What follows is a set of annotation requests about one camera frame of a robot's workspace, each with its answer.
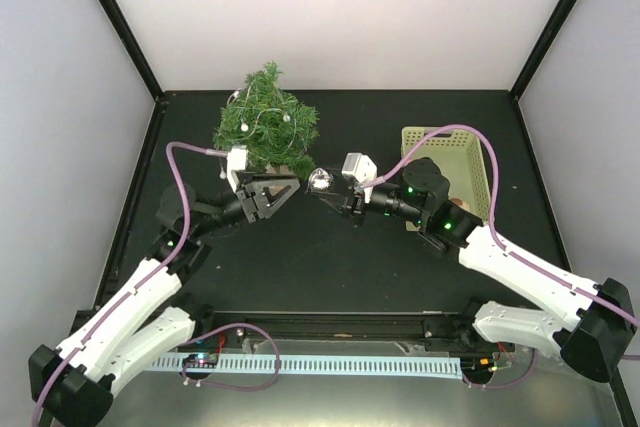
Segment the white wall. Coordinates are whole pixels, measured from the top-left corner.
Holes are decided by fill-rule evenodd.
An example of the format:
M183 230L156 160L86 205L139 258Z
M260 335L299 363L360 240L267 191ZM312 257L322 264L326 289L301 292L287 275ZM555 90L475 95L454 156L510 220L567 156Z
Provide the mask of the white wall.
M153 106L97 0L0 0L0 424L91 306Z
M160 84L509 89L558 0L118 0Z
M640 0L579 0L521 102L574 270L640 314ZM640 353L640 336L631 352ZM622 377L640 416L640 362Z

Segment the perforated metal strip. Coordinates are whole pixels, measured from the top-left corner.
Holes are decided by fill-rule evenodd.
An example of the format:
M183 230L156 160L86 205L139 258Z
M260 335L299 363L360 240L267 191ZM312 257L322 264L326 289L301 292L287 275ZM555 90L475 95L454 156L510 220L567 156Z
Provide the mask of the perforated metal strip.
M180 372L188 354L167 353L147 369L152 372ZM281 374L375 375L395 377L437 377L461 379L460 361L446 357L364 357L282 355ZM193 367L188 372L269 374L273 355L222 354L215 368Z

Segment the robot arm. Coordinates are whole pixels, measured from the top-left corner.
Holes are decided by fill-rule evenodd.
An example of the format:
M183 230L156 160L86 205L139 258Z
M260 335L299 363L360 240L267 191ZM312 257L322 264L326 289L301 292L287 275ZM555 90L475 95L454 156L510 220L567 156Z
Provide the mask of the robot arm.
M208 256L206 236L243 219L253 223L270 218L300 187L295 176L244 172L246 159L243 147L229 153L228 178L233 189L230 192L215 199L200 199L193 189L186 188L191 212L187 242L166 267L149 277L173 251L183 228L178 190L167 189L156 214L164 230L131 278L87 324L56 349L41 345L31 355L29 377L31 394L36 400L63 359L80 349L44 403L45 409L63 425L97 425L114 397L151 362L194 335L211 330L210 306L195 302L188 294L176 296ZM156 309L170 299L171 305L141 329ZM99 328L88 335L99 320Z
M485 303L475 312L473 322L482 339L533 347L545 355L562 357L591 380L611 379L636 328L578 295L576 289L633 315L626 287L613 279L598 285L566 272L499 234L502 245L498 245L490 226L449 200L449 181L431 159L405 165L397 184L361 187L363 181L375 177L371 159L351 153L339 172L316 170L309 179L309 190L356 225L362 224L368 212L412 222L434 255L488 275L540 309Z

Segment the miniature christmas tree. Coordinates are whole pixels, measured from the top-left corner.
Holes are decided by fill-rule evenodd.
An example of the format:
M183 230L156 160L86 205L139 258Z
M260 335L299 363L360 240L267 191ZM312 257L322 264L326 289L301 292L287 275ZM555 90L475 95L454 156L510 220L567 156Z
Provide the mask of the miniature christmas tree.
M225 150L246 145L252 170L286 166L306 179L315 168L307 150L318 136L318 114L278 87L281 73L270 62L247 75L245 88L234 92L222 108L214 142L216 148Z

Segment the black tabletop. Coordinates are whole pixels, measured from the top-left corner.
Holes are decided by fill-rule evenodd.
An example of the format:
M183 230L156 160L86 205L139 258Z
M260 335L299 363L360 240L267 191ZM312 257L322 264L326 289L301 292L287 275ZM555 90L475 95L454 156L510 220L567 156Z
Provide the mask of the black tabletop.
M180 140L211 146L230 92L169 94L123 260L122 282L159 233L158 200L173 179L164 153ZM514 105L503 91L297 91L318 109L318 165L368 154L386 172L399 160L405 126L469 124L494 145L500 163L497 228L536 255L561 265L534 163ZM205 195L228 189L216 159L177 152L185 182ZM304 186L268 221L219 231L213 252L185 290L218 311L459 311L470 297L526 302L501 284L431 256L399 219L368 216L354 229Z

